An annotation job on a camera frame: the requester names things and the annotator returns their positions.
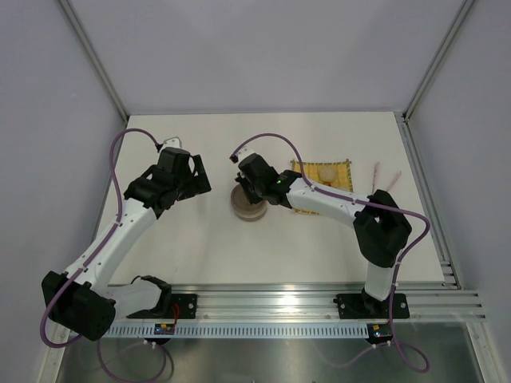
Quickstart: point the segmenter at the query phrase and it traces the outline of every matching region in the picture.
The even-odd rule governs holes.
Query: metal floor
[[[368,346],[362,339],[173,339],[165,347],[174,370],[167,364],[158,381],[175,383],[283,383],[283,382],[483,382],[463,325],[400,324],[403,341],[421,348],[431,371],[420,375],[408,369],[394,348],[371,351],[355,364],[338,369]],[[137,347],[118,355],[133,339],[104,339],[103,356],[118,376],[139,381],[161,366],[161,354]],[[409,354],[412,362],[422,363]],[[64,355],[57,382],[111,382],[97,361],[95,343],[82,340]]]

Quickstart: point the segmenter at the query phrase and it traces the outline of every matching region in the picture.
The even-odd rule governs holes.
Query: wall
[[[478,2],[412,116],[465,286],[511,371],[511,2]]]
[[[72,0],[130,114],[403,110],[462,0]]]
[[[91,240],[122,125],[52,0],[0,2],[0,51],[0,371],[28,382],[41,280]]]

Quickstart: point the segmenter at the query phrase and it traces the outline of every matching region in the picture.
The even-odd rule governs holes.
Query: cable
[[[112,371],[110,371],[108,369],[108,367],[106,366],[105,361],[103,360],[103,356],[101,355],[101,339],[98,339],[96,342],[97,359],[99,360],[99,364],[101,365],[101,368],[103,369],[103,371],[105,371],[105,373],[115,381],[119,381],[121,383],[153,383],[154,381],[156,381],[156,379],[158,379],[161,376],[161,374],[164,372],[165,367],[167,365],[167,352],[166,352],[165,348],[161,345],[156,344],[156,343],[153,343],[153,348],[154,347],[158,348],[161,351],[162,356],[163,356],[163,363],[161,365],[160,370],[153,377],[150,377],[149,379],[147,379],[145,381],[129,381],[127,379],[123,379],[122,377],[118,377],[116,374],[114,374]]]
[[[406,255],[410,252],[410,250],[415,247],[419,242],[422,241],[422,239],[424,237],[426,237],[426,235],[428,234],[428,232],[430,231],[430,227],[431,227],[431,223],[430,221],[424,216],[424,215],[421,215],[421,214],[418,214],[414,211],[408,211],[408,210],[404,210],[404,209],[399,209],[399,208],[396,208],[396,207],[391,207],[391,206],[386,206],[386,205],[381,205],[379,203],[372,203],[372,202],[367,202],[367,201],[362,201],[360,199],[352,199],[350,197],[347,197],[347,196],[344,196],[344,195],[340,195],[340,194],[337,194],[337,193],[334,193],[334,192],[331,192],[331,191],[328,191],[328,190],[324,190],[322,188],[319,188],[319,187],[316,187],[315,185],[312,184],[312,182],[307,178],[307,176],[305,175],[305,171],[303,169],[303,161],[302,161],[302,157],[300,156],[299,152],[298,152],[298,149],[296,148],[296,146],[293,145],[292,142],[289,141],[288,138],[278,134],[278,133],[260,133],[260,134],[257,134],[251,138],[249,138],[248,140],[245,140],[241,145],[239,145],[235,150],[234,152],[232,153],[233,156],[236,155],[236,153],[243,147],[245,146],[246,144],[248,144],[249,142],[252,142],[253,140],[256,140],[260,137],[265,137],[265,136],[269,136],[269,137],[276,137],[276,138],[280,138],[281,140],[284,140],[292,149],[292,151],[295,153],[295,156],[298,160],[298,163],[300,165],[300,172],[302,173],[302,178],[303,178],[303,181],[305,182],[305,184],[307,184],[311,189],[313,189],[314,191],[317,191],[321,194],[324,194],[324,195],[328,195],[330,197],[334,197],[334,198],[338,198],[338,199],[342,199],[342,200],[345,200],[345,201],[348,201],[350,203],[358,203],[360,205],[364,205],[364,206],[368,206],[368,207],[375,207],[375,208],[378,208],[378,209],[382,209],[382,210],[387,210],[387,211],[392,211],[394,213],[400,213],[400,214],[404,214],[404,215],[409,215],[409,216],[412,216],[414,218],[418,218],[420,220],[422,220],[424,222],[424,224],[426,225],[425,228],[424,228],[424,231],[410,244],[408,245],[405,250],[402,251],[402,253],[398,256],[397,260],[396,260],[396,264],[395,264],[395,268],[394,268],[394,273],[392,275],[392,286],[390,288],[390,299],[389,299],[389,306],[390,306],[390,309],[389,309],[389,323],[390,323],[390,330],[392,331],[392,334],[394,336],[394,340],[393,340],[393,344],[396,346],[396,348],[398,349],[398,352],[399,352],[399,355],[401,357],[401,359],[405,362],[405,364],[410,367],[413,371],[417,372],[417,373],[427,373],[429,370],[430,370],[430,361],[429,359],[427,358],[427,356],[420,350],[418,349],[417,347],[415,346],[412,346],[412,345],[408,345],[407,343],[404,343],[404,342],[400,342],[398,340],[398,338],[396,337],[396,334],[395,334],[395,325],[394,325],[394,319],[393,319],[393,303],[394,303],[394,294],[395,294],[395,291],[396,291],[396,286],[397,286],[397,280],[398,280],[398,272],[399,272],[399,267],[401,266],[401,262],[402,260],[406,257]],[[423,368],[423,369],[420,369],[414,365],[412,365],[410,363],[410,361],[408,360],[408,358],[406,357],[406,355],[403,353],[402,351],[402,347],[401,347],[401,344],[402,345],[405,345],[405,347],[408,347],[408,348],[411,348],[413,349],[414,351],[416,351],[419,355],[421,355],[421,357],[424,359],[424,362],[426,363],[426,366]]]
[[[181,314],[181,309],[177,303],[174,303],[174,306],[172,306],[171,308],[172,308],[172,313],[174,314],[174,328],[176,328],[177,319],[179,319],[179,316]]]
[[[106,365],[109,365],[113,361],[116,361],[117,359],[122,357],[125,353],[127,353],[131,349],[136,349],[139,346],[140,346],[140,342],[132,343],[131,345],[127,345],[126,347],[124,347],[124,348],[120,349],[119,351],[117,351],[117,353],[116,353],[116,355],[114,357],[112,357],[108,361],[104,361],[104,363]],[[78,363],[80,364],[81,369],[86,371],[86,372],[91,372],[91,373],[95,372],[95,371],[98,371],[99,369],[102,369],[101,365],[90,367],[90,368],[88,366],[86,366],[85,362],[84,362],[83,352],[81,351],[82,349],[83,349],[83,347],[79,347],[78,351],[77,351],[77,360],[78,360]]]
[[[402,346],[404,346],[405,348],[407,349],[412,349],[413,351],[415,351],[416,353],[418,353],[419,355],[421,355],[421,357],[423,358],[426,358],[426,355],[420,350],[418,349],[417,347],[415,347],[414,345],[411,345],[409,343],[405,343],[403,341],[399,341],[401,343]],[[329,361],[327,359],[327,357],[325,357],[323,355],[323,353],[321,352],[321,350],[318,348],[318,346],[313,342],[313,346],[314,346],[314,349],[316,350],[317,354],[319,355],[319,357],[321,358],[321,360],[329,365],[330,367],[333,367],[335,369],[345,369],[346,367],[349,367],[351,365],[353,365],[355,362],[357,362],[361,357],[363,357],[366,353],[369,353],[370,351],[372,351],[373,349],[377,349],[377,348],[380,348],[380,347],[385,347],[385,346],[396,346],[396,343],[395,341],[391,341],[391,342],[388,342],[388,343],[379,343],[377,345],[373,345],[371,347],[367,347],[366,349],[363,349],[360,353],[358,353],[357,355],[355,355],[355,357],[353,359],[351,359],[350,361],[347,361],[346,363],[342,363],[342,364],[337,364],[337,363],[334,363],[333,361]]]
[[[174,359],[172,359],[172,355],[170,354],[170,352],[164,347],[163,347],[163,351],[165,351],[165,353],[167,354],[167,357],[168,357],[168,361],[170,361],[170,375],[168,376],[168,379],[167,379],[167,381],[170,381],[172,379],[172,377],[174,376],[174,370],[176,369],[176,367],[174,365]]]
[[[97,245],[96,249],[92,252],[92,254],[83,262],[82,268],[76,270],[73,275],[64,283],[64,285],[59,289],[59,291],[54,295],[54,297],[51,299],[50,303],[46,307],[46,310],[41,318],[41,324],[39,325],[39,334],[41,336],[41,339],[45,345],[48,347],[54,348],[54,349],[60,349],[62,347],[66,347],[67,345],[70,345],[74,342],[76,342],[78,339],[81,338],[81,335],[76,336],[75,338],[71,339],[70,341],[64,342],[64,343],[53,343],[51,340],[48,339],[46,336],[46,321],[48,320],[48,317],[54,308],[55,304],[57,303],[58,299],[64,294],[65,289],[67,289],[71,283],[74,282],[76,278],[83,272],[83,270],[87,269],[87,266],[96,258],[96,256],[99,254],[99,252],[105,247],[105,244],[112,238],[113,233],[118,228],[118,224],[121,221],[122,217],[122,194],[121,194],[121,187],[119,186],[119,181],[117,180],[117,176],[115,173],[115,147],[117,146],[117,142],[126,134],[130,132],[139,132],[143,133],[146,136],[148,136],[153,143],[156,146],[156,150],[159,152],[161,150],[162,144],[158,144],[158,141],[156,141],[156,138],[145,130],[138,129],[138,128],[130,128],[123,130],[119,134],[115,136],[115,138],[112,141],[112,144],[110,145],[110,152],[109,152],[109,167],[110,167],[110,175],[112,177],[113,186],[115,187],[115,193],[117,197],[117,218],[115,223],[112,225],[106,236],[103,238],[103,240]]]
[[[355,362],[357,362],[361,357],[363,357],[366,353],[369,353],[370,351],[372,351],[373,349],[377,349],[377,348],[380,348],[380,347],[383,347],[383,346],[387,346],[386,343],[379,343],[377,345],[374,345],[374,346],[371,346],[371,347],[367,347],[365,349],[363,349],[360,353],[358,353],[357,355],[355,355],[355,357],[353,357],[353,359],[351,359],[350,361],[347,361],[345,363],[341,363],[340,365],[338,365],[337,363],[334,363],[333,361],[329,361],[324,355],[323,353],[319,350],[318,346],[315,344],[315,342],[313,341],[313,346],[314,346],[314,349],[316,350],[316,353],[319,355],[319,357],[321,358],[321,360],[329,365],[330,367],[333,367],[335,369],[345,369],[346,367],[349,367],[351,365],[353,365]]]
[[[135,278],[133,278],[133,279],[131,280],[131,282],[130,282],[129,284],[130,284],[130,285],[132,285],[132,284],[133,284],[133,283],[134,283],[137,279],[139,279],[139,278],[142,278],[142,276],[141,276],[141,275],[137,275]]]

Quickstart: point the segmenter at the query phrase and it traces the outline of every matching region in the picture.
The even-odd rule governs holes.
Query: small ball
[[[318,176],[322,182],[334,182],[337,178],[337,171],[332,166],[326,166],[318,170]]]

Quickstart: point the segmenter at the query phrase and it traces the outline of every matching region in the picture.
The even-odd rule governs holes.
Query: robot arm
[[[188,164],[194,163],[193,171]],[[48,306],[55,294],[77,270],[83,269],[64,291],[49,317],[88,338],[97,340],[118,318],[141,310],[165,312],[170,285],[142,277],[127,286],[109,286],[115,270],[133,244],[165,210],[176,202],[211,191],[200,156],[190,156],[180,148],[178,138],[168,140],[156,165],[134,180],[124,194],[123,216],[100,233],[90,247],[63,274],[49,272],[42,281]],[[84,261],[97,249],[112,225],[118,225],[109,241],[84,267]]]
[[[411,233],[408,221],[402,214],[347,202],[314,189],[319,186],[336,195],[344,195],[349,200],[397,207],[389,193],[377,190],[373,195],[357,195],[315,182],[311,182],[311,187],[300,173],[285,170],[279,174],[262,156],[247,147],[241,148],[231,160],[238,163],[240,172],[236,181],[241,184],[251,203],[265,199],[274,205],[315,211],[353,227],[360,251],[369,261],[362,292],[364,302],[370,310],[375,311],[372,306],[387,300],[395,260]]]

